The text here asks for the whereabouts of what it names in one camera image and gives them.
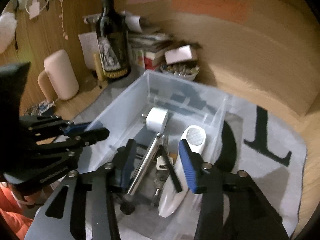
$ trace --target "clear plastic container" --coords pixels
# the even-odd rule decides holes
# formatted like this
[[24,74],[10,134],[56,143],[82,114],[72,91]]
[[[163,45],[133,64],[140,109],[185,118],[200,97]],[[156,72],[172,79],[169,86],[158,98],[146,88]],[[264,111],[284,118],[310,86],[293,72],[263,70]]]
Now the clear plastic container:
[[205,161],[217,158],[228,94],[210,86],[186,81],[154,71],[145,73],[124,90],[87,128],[104,126],[110,136],[85,147],[79,159],[80,173],[96,170],[114,156],[116,149],[142,129],[141,115],[153,106],[169,110],[164,134],[169,136],[169,151],[178,151],[178,142],[189,125],[202,127],[207,134]]

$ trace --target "dark glass bottle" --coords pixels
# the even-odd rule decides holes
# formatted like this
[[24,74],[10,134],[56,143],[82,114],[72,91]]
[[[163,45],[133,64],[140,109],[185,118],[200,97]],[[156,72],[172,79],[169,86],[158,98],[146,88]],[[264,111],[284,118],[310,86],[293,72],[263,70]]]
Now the dark glass bottle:
[[96,23],[102,66],[106,76],[118,79],[130,72],[125,18],[116,13],[113,0],[102,0],[102,14]]

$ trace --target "silver tube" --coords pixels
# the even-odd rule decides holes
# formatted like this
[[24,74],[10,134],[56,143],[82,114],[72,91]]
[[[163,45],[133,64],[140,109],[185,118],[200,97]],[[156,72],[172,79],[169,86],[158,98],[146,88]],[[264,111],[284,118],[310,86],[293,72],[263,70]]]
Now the silver tube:
[[161,142],[161,134],[157,134],[157,136],[153,139],[152,143],[149,145],[146,155],[143,157],[141,161],[141,165],[137,168],[136,172],[133,175],[133,181],[128,189],[127,194],[132,196],[136,192],[140,182],[142,181],[144,175],[147,172],[147,169],[152,162],[153,158],[158,151],[159,145]]

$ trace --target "bottle label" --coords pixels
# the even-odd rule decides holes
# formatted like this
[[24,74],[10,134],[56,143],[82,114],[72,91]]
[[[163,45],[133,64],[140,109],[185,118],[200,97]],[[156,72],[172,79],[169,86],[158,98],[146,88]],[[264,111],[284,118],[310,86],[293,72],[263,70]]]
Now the bottle label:
[[127,68],[126,38],[124,33],[117,32],[98,38],[103,68],[114,71]]

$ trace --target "small white box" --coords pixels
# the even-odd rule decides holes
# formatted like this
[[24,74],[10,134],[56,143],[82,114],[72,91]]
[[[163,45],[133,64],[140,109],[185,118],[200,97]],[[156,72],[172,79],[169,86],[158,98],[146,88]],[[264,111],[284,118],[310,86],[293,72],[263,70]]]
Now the small white box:
[[164,55],[167,64],[198,59],[196,50],[193,49],[190,45],[169,50],[165,52]]

